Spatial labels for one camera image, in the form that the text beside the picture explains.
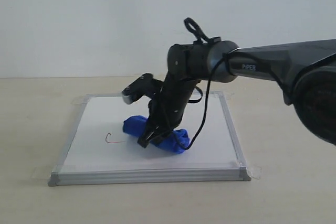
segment blue towel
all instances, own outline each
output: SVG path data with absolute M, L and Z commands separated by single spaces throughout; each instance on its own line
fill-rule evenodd
M 144 116 L 141 115 L 131 116 L 130 118 L 124 121 L 122 130 L 126 134 L 139 137 L 141 136 L 141 134 L 145 129 L 146 121 L 147 118 L 145 118 Z M 181 129 L 181 130 L 175 130 L 174 132 L 180 144 L 182 146 L 187 147 L 190 142 L 187 130 Z M 176 154 L 180 154 L 185 151 L 177 144 L 173 134 L 171 134 L 169 137 L 165 138 L 160 144 L 155 146 L 162 150 Z

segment robotic arm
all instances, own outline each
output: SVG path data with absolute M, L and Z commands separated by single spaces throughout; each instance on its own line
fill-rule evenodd
M 160 143 L 179 126 L 184 109 L 201 81 L 207 81 L 202 123 L 206 119 L 211 82 L 228 83 L 237 76 L 275 81 L 286 105 L 292 105 L 303 125 L 318 138 L 336 145 L 336 39 L 239 48 L 220 37 L 208 38 L 191 18 L 184 25 L 196 37 L 192 44 L 174 44 L 167 54 L 164 81 L 146 73 L 122 91 L 127 104 L 150 98 L 149 117 L 138 144 Z

